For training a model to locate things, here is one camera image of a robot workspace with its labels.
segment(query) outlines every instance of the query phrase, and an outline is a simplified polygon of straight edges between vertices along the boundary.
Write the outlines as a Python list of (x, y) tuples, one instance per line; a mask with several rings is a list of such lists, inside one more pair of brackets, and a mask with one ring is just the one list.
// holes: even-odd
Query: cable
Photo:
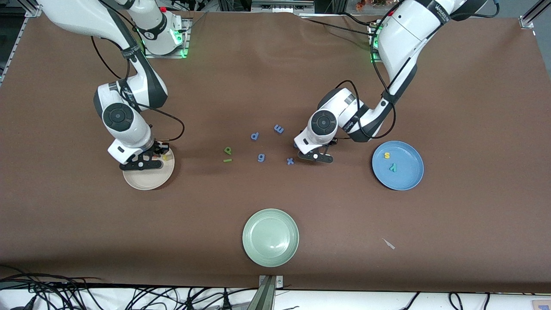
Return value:
[[(164, 303), (164, 302), (154, 302), (154, 303), (148, 304), (148, 306), (154, 306), (156, 304), (162, 304), (163, 306), (165, 306), (165, 310), (169, 310), (169, 308), (166, 306), (166, 303)], [(140, 310), (147, 310), (147, 307), (143, 307)]]
[(386, 12), (385, 16), (383, 16), (381, 18), (381, 20), (377, 24), (377, 27), (375, 28), (375, 32), (373, 33), (374, 36), (373, 36), (373, 39), (371, 39), (371, 44), (369, 46), (370, 53), (371, 53), (371, 62), (373, 63), (373, 68), (375, 69), (375, 72), (377, 73), (377, 76), (379, 77), (379, 80), (381, 81), (381, 84), (383, 85), (383, 87), (385, 88), (385, 91), (387, 93), (388, 93), (388, 87), (387, 87), (385, 81), (382, 79), (382, 76), (381, 76), (381, 73), (379, 72), (379, 69), (377, 68), (377, 64), (376, 64), (376, 61), (375, 61), (375, 55), (373, 53), (373, 45), (374, 45), (374, 42), (375, 42), (375, 38), (378, 37), (376, 34), (377, 34), (377, 31), (381, 28), (382, 22), (385, 20), (385, 18), (388, 17), (388, 15), (391, 12), (394, 12), (394, 10), (397, 9), (400, 6), (400, 4), (402, 4), (402, 2), (404, 2), (404, 0), (400, 0), (398, 3), (396, 3), (390, 10), (388, 10), (388, 12)]
[(179, 32), (179, 33), (185, 33), (185, 32), (190, 31), (191, 28), (193, 28), (193, 26), (195, 26), (195, 25), (201, 20), (201, 18), (207, 16), (207, 13), (208, 13), (208, 12), (204, 12), (203, 15), (201, 15), (195, 22), (193, 22), (193, 23), (191, 24), (191, 27), (189, 27), (189, 28), (187, 28), (187, 29), (178, 30), (178, 32)]
[(458, 16), (469, 15), (469, 17), (474, 16), (474, 17), (482, 17), (482, 18), (494, 18), (499, 14), (499, 3), (496, 3), (496, 1), (494, 0), (494, 4), (495, 4), (495, 13), (493, 15), (484, 15), (484, 14), (476, 14), (476, 13), (458, 13), (458, 14), (451, 15), (450, 17), (455, 18)]
[[(125, 76), (125, 78), (124, 78), (125, 82), (128, 80), (129, 74), (130, 74), (130, 60), (127, 60), (126, 76)], [(163, 114), (163, 115), (165, 115), (165, 116), (168, 116), (168, 117), (170, 117), (170, 118), (172, 118), (172, 119), (178, 121), (178, 122), (180, 123), (180, 125), (182, 125), (182, 131), (180, 131), (180, 134), (179, 134), (177, 137), (175, 137), (175, 138), (170, 138), (170, 139), (156, 139), (157, 141), (160, 141), (160, 142), (170, 142), (170, 141), (178, 140), (178, 139), (183, 135), (183, 132), (186, 131), (186, 125), (185, 125), (185, 124), (183, 123), (183, 121), (181, 121), (179, 118), (177, 118), (177, 117), (175, 117), (175, 116), (173, 116), (173, 115), (171, 115), (171, 114), (168, 114), (168, 113), (166, 113), (166, 112), (163, 112), (163, 111), (161, 111), (161, 110), (158, 110), (158, 109), (156, 109), (156, 108), (154, 108), (154, 107), (152, 107), (152, 106), (148, 106), (148, 105), (144, 105), (144, 104), (135, 102), (134, 100), (130, 99), (126, 93), (123, 93), (123, 92), (122, 92), (122, 87), (120, 87), (118, 93), (119, 93), (119, 95), (120, 95), (124, 100), (126, 100), (127, 102), (134, 103), (135, 105), (139, 105), (139, 106), (141, 106), (141, 107), (143, 107), (143, 108), (147, 108), (147, 109), (149, 109), (149, 110), (153, 110), (153, 111), (155, 111), (155, 112), (157, 112), (157, 113), (161, 113), (161, 114)]]
[(356, 23), (358, 23), (360, 25), (364, 25), (364, 26), (369, 26), (370, 23), (373, 23), (373, 22), (377, 21), (377, 20), (372, 20), (370, 22), (362, 22), (361, 20), (357, 19), (355, 16), (353, 16), (352, 14), (347, 13), (347, 12), (340, 12), (340, 13), (337, 13), (337, 15), (346, 15), (346, 16), (352, 18), (352, 20), (355, 21)]
[(409, 301), (408, 305), (405, 308), (402, 308), (402, 310), (409, 310), (419, 294), (421, 294), (421, 292), (415, 293), (415, 295), (413, 295), (412, 299)]
[(94, 50), (96, 50), (96, 54), (100, 57), (101, 59), (101, 62), (104, 63), (105, 67), (111, 72), (113, 73), (113, 75), (116, 77), (116, 78), (121, 78), (120, 76), (117, 75), (117, 73), (115, 73), (110, 67), (109, 65), (105, 62), (105, 60), (103, 59), (103, 57), (101, 57), (101, 54), (100, 54), (100, 51), (98, 50), (98, 47), (96, 46), (96, 41), (94, 40), (94, 36), (90, 36), (90, 38), (92, 39), (92, 45), (94, 45)]
[(361, 133), (363, 133), (369, 139), (380, 139), (380, 138), (383, 138), (386, 135), (388, 135), (392, 131), (392, 129), (394, 129), (394, 125), (396, 124), (396, 108), (394, 107), (394, 103), (392, 103), (391, 101), (388, 101), (388, 103), (390, 104), (390, 107), (393, 111), (393, 113), (392, 113), (392, 115), (393, 115), (392, 125), (387, 130), (387, 132), (383, 133), (382, 135), (380, 135), (378, 137), (372, 137), (364, 131), (364, 127), (361, 125), (361, 119), (360, 119), (360, 115), (359, 115), (359, 112), (360, 112), (360, 96), (358, 94), (358, 89), (356, 89), (356, 85), (354, 84), (354, 82), (352, 82), (349, 79), (346, 79), (346, 80), (340, 82), (339, 85), (337, 85), (335, 88), (339, 88), (342, 84), (347, 83), (347, 82), (352, 85), (352, 87), (354, 88), (354, 93), (356, 95), (356, 105), (357, 105), (358, 108), (356, 109), (355, 116), (358, 119), (358, 125), (360, 126)]
[(224, 298), (224, 296), (230, 296), (230, 295), (235, 294), (235, 293), (244, 292), (244, 291), (250, 291), (250, 290), (257, 290), (257, 288), (242, 288), (242, 289), (240, 289), (240, 290), (233, 291), (233, 292), (229, 292), (229, 293), (227, 293), (227, 294), (218, 293), (218, 294), (222, 294), (223, 296), (222, 296), (222, 297), (216, 298), (216, 299), (213, 300), (211, 303), (209, 303), (208, 305), (206, 305), (205, 307), (203, 307), (201, 310), (207, 310), (208, 307), (210, 307), (212, 304), (214, 304), (215, 302), (219, 301), (220, 299)]
[(345, 28), (345, 27), (341, 27), (341, 26), (337, 26), (337, 25), (327, 24), (327, 23), (324, 23), (324, 22), (318, 22), (317, 20), (313, 20), (313, 19), (308, 19), (307, 18), (306, 20), (308, 20), (310, 22), (313, 22), (313, 23), (316, 23), (316, 24), (321, 24), (321, 25), (325, 25), (325, 26), (329, 26), (329, 27), (333, 27), (333, 28), (337, 28), (337, 29), (342, 29), (342, 30), (353, 32), (353, 33), (359, 33), (359, 34), (365, 34), (365, 35), (373, 36), (373, 34), (371, 34), (371, 33), (366, 33), (366, 32), (363, 32), (363, 31), (358, 31), (358, 30)]
[(484, 302), (484, 307), (482, 308), (483, 310), (486, 310), (488, 302), (490, 302), (490, 293), (486, 293), (486, 301)]
[[(457, 297), (457, 300), (459, 301), (459, 308), (457, 308), (455, 306), (455, 304), (452, 302), (451, 300), (451, 296), (452, 295), (455, 295)], [(454, 293), (454, 292), (450, 292), (448, 293), (448, 300), (450, 301), (450, 304), (451, 306), (455, 309), (455, 310), (463, 310), (463, 303), (461, 302), (461, 298), (459, 297), (459, 295), (457, 293)]]

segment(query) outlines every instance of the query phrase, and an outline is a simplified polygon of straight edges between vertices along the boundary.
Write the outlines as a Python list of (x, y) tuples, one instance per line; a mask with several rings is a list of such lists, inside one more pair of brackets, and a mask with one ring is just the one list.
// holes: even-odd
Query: table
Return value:
[[(45, 16), (29, 21), (0, 88), (1, 263), (133, 284), (247, 287), (278, 274), (293, 288), (548, 291), (551, 87), (535, 37), (516, 19), (443, 27), (388, 139), (341, 141), (330, 165), (297, 160), (292, 139), (344, 79), (367, 105), (379, 101), (365, 36), (286, 13), (209, 13), (191, 40), (188, 58), (151, 60), (169, 90), (163, 110), (186, 132), (172, 144), (171, 179), (142, 192), (106, 151), (112, 137), (92, 96), (115, 78), (90, 38)], [(98, 46), (124, 74), (119, 51)], [(156, 137), (179, 131), (143, 116)], [(413, 190), (389, 190), (372, 174), (387, 140), (422, 155)], [(274, 269), (241, 245), (247, 219), (270, 207), (300, 231), (295, 257)]]

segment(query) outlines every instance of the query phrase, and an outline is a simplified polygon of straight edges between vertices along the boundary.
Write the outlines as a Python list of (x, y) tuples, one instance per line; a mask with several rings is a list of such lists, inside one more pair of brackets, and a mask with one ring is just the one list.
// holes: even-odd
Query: green led light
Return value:
[(172, 39), (174, 40), (174, 43), (176, 44), (182, 43), (182, 37), (181, 36), (176, 37), (176, 34), (178, 34), (177, 31), (173, 30), (170, 32), (170, 35), (172, 35)]

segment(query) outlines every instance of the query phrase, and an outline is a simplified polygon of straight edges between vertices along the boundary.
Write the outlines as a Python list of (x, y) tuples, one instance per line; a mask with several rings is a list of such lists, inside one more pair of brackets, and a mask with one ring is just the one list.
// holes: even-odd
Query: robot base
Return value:
[(181, 40), (182, 43), (176, 47), (176, 49), (166, 55), (156, 55), (151, 53), (147, 47), (145, 48), (145, 56), (147, 58), (169, 58), (169, 59), (180, 59), (187, 57), (187, 50), (190, 46), (191, 38), (191, 25), (193, 24), (192, 18), (181, 18), (179, 15), (176, 15), (175, 20), (176, 28), (174, 30), (186, 30), (183, 33), (175, 35), (176, 40)]
[(162, 165), (159, 169), (147, 170), (130, 170), (122, 172), (126, 182), (135, 189), (151, 190), (163, 185), (172, 175), (174, 171), (174, 153), (171, 149), (158, 158), (153, 158), (154, 161), (161, 161)]

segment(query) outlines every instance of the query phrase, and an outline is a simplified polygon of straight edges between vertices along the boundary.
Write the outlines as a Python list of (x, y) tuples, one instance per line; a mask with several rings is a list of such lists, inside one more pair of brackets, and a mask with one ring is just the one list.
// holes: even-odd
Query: black cable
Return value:
[(341, 27), (341, 26), (337, 26), (337, 25), (327, 24), (327, 23), (324, 23), (324, 22), (318, 22), (317, 20), (313, 20), (313, 19), (309, 19), (309, 18), (306, 18), (306, 20), (308, 20), (308, 21), (310, 21), (310, 22), (313, 22), (313, 23), (316, 23), (316, 24), (321, 24), (321, 25), (325, 25), (325, 26), (329, 26), (329, 27), (333, 27), (333, 28), (337, 28), (337, 29), (342, 29), (342, 30), (346, 30), (346, 31), (353, 32), (353, 33), (359, 33), (359, 34), (365, 34), (365, 35), (373, 35), (373, 34), (371, 34), (371, 33), (366, 33), (366, 32), (363, 32), (363, 31), (358, 31), (358, 30), (354, 30), (354, 29), (350, 29), (350, 28), (345, 28), (345, 27)]
[(355, 16), (353, 16), (352, 14), (347, 13), (347, 12), (340, 12), (340, 13), (337, 13), (337, 15), (346, 15), (346, 16), (352, 18), (352, 20), (355, 21), (356, 23), (358, 23), (360, 25), (364, 25), (364, 26), (369, 26), (370, 23), (373, 23), (373, 22), (377, 21), (377, 20), (372, 20), (370, 22), (362, 22), (361, 20), (357, 19)]
[[(162, 304), (163, 306), (165, 306), (165, 310), (169, 310), (169, 308), (166, 306), (166, 303), (164, 302), (154, 302), (154, 303), (150, 303), (149, 306), (154, 306), (156, 304)], [(141, 308), (140, 310), (147, 310), (147, 307), (143, 307)]]
[(98, 47), (96, 46), (96, 41), (94, 40), (94, 36), (90, 36), (90, 38), (92, 39), (92, 45), (94, 45), (94, 50), (96, 50), (96, 54), (100, 57), (101, 59), (101, 62), (104, 63), (105, 67), (111, 72), (113, 73), (113, 75), (117, 78), (121, 78), (120, 76), (117, 75), (117, 73), (115, 73), (110, 67), (109, 65), (107, 64), (107, 62), (105, 62), (105, 60), (103, 59), (103, 57), (101, 57), (101, 54), (100, 54), (100, 51), (98, 50)]
[(257, 290), (257, 288), (242, 288), (242, 289), (237, 290), (237, 291), (229, 292), (229, 293), (227, 293), (227, 294), (222, 294), (222, 295), (223, 295), (222, 297), (216, 298), (216, 299), (213, 300), (211, 303), (209, 303), (208, 305), (206, 305), (205, 307), (203, 307), (201, 310), (207, 310), (208, 307), (210, 307), (212, 304), (214, 304), (215, 302), (219, 301), (220, 299), (224, 298), (224, 296), (230, 296), (230, 295), (235, 294), (235, 293), (244, 292), (244, 291), (250, 291), (250, 290)]
[[(128, 76), (130, 74), (130, 60), (127, 60), (127, 67), (126, 67), (126, 76), (124, 78), (125, 82), (128, 80)], [(118, 91), (119, 95), (124, 99), (126, 100), (127, 102), (129, 103), (133, 103), (135, 105), (138, 105), (138, 106), (141, 106), (141, 107), (144, 107), (144, 108), (147, 108), (149, 110), (153, 110), (157, 113), (161, 113), (165, 116), (168, 116), (176, 121), (178, 121), (180, 123), (180, 125), (182, 125), (182, 131), (180, 131), (180, 134), (178, 136), (176, 136), (175, 138), (170, 138), (170, 139), (156, 139), (157, 141), (160, 141), (160, 142), (170, 142), (170, 141), (175, 141), (175, 140), (178, 140), (184, 133), (184, 131), (186, 131), (186, 125), (183, 123), (183, 121), (181, 121), (179, 118), (171, 115), (171, 114), (168, 114), (166, 112), (163, 112), (161, 110), (158, 110), (152, 106), (148, 106), (148, 105), (144, 105), (144, 104), (141, 104), (141, 103), (138, 103), (138, 102), (135, 102), (134, 100), (130, 99), (128, 97), (128, 95), (126, 93), (123, 93), (122, 92), (122, 87), (120, 87), (119, 91)]]
[(490, 302), (490, 293), (486, 293), (486, 301), (484, 302), (484, 307), (482, 308), (483, 310), (486, 310), (488, 302)]
[(412, 299), (409, 301), (408, 305), (405, 308), (402, 308), (402, 310), (409, 310), (419, 294), (421, 294), (421, 292), (415, 293), (415, 295), (413, 295)]
[(474, 16), (474, 17), (482, 17), (482, 18), (494, 18), (498, 16), (498, 14), (499, 14), (499, 3), (495, 3), (495, 13), (493, 15), (484, 15), (484, 14), (476, 14), (476, 13), (458, 13), (458, 14), (451, 15), (450, 17), (456, 18), (458, 16), (469, 15), (469, 17)]
[(361, 125), (361, 119), (360, 119), (360, 115), (359, 115), (359, 112), (360, 112), (360, 96), (358, 94), (358, 89), (356, 88), (356, 85), (354, 84), (354, 82), (352, 82), (351, 80), (349, 79), (346, 79), (342, 82), (339, 83), (339, 85), (337, 85), (335, 88), (339, 88), (342, 84), (344, 83), (350, 83), (352, 85), (352, 87), (354, 88), (354, 93), (356, 95), (356, 105), (357, 105), (357, 109), (356, 109), (356, 118), (358, 119), (358, 125), (360, 126), (360, 130), (361, 130), (361, 133), (363, 133), (366, 137), (368, 137), (369, 139), (380, 139), (380, 138), (383, 138), (385, 137), (386, 135), (388, 135), (392, 129), (394, 129), (394, 125), (396, 124), (396, 108), (394, 107), (394, 103), (392, 103), (391, 101), (388, 101), (388, 103), (390, 104), (390, 107), (393, 111), (392, 115), (393, 115), (393, 118), (392, 118), (392, 125), (390, 126), (390, 128), (387, 130), (387, 132), (383, 133), (382, 135), (378, 136), (378, 137), (372, 137), (370, 136), (368, 133), (366, 133), (364, 131), (364, 128), (363, 126)]
[(373, 38), (371, 39), (371, 44), (369, 46), (370, 48), (370, 53), (371, 53), (371, 62), (373, 63), (373, 68), (375, 69), (375, 73), (377, 73), (377, 76), (379, 78), (379, 80), (381, 81), (381, 84), (382, 86), (385, 88), (385, 91), (388, 93), (388, 87), (385, 83), (385, 81), (382, 79), (382, 76), (381, 76), (381, 73), (379, 72), (379, 69), (377, 68), (377, 64), (376, 64), (376, 61), (375, 61), (375, 55), (373, 53), (373, 45), (375, 43), (375, 39), (378, 38), (379, 36), (377, 35), (377, 31), (381, 28), (381, 25), (382, 25), (382, 22), (385, 20), (385, 18), (388, 17), (388, 15), (391, 13), (391, 12), (394, 12), (394, 10), (396, 10), (400, 4), (402, 4), (402, 2), (404, 2), (404, 0), (400, 0), (398, 3), (396, 3), (390, 10), (388, 10), (388, 12), (386, 12), (385, 16), (383, 16), (381, 18), (381, 20), (379, 21), (379, 23), (377, 24), (377, 27), (375, 28), (375, 32), (373, 33)]
[[(453, 301), (451, 300), (451, 296), (452, 295), (455, 295), (457, 297), (457, 300), (459, 301), (459, 308), (457, 308), (455, 306), (455, 304), (453, 303)], [(461, 298), (459, 297), (459, 294), (455, 293), (455, 292), (450, 292), (448, 293), (448, 300), (450, 301), (450, 304), (451, 306), (455, 309), (455, 310), (463, 310), (463, 303), (461, 302)]]
[(145, 310), (145, 309), (146, 309), (147, 307), (149, 307), (149, 306), (152, 306), (152, 305), (154, 305), (154, 304), (158, 304), (159, 302), (158, 302), (158, 303), (154, 303), (154, 302), (155, 302), (157, 299), (159, 299), (160, 297), (163, 297), (163, 295), (167, 294), (167, 293), (170, 292), (170, 291), (174, 291), (174, 290), (176, 290), (175, 287), (169, 288), (168, 290), (164, 291), (163, 293), (161, 293), (160, 295), (156, 296), (154, 299), (152, 299), (151, 301), (149, 301), (149, 303), (146, 304), (145, 306), (143, 306), (143, 307), (141, 308), (141, 310)]
[(200, 300), (198, 300), (198, 301), (194, 301), (193, 304), (203, 302), (203, 301), (205, 301), (205, 300), (207, 300), (207, 299), (210, 299), (210, 298), (212, 298), (212, 297), (214, 297), (214, 296), (216, 296), (216, 295), (223, 295), (223, 293), (220, 293), (220, 292), (214, 293), (214, 294), (212, 294), (212, 295), (210, 295), (210, 296), (207, 296), (207, 297), (205, 297), (205, 298), (202, 298), (202, 299), (200, 299)]

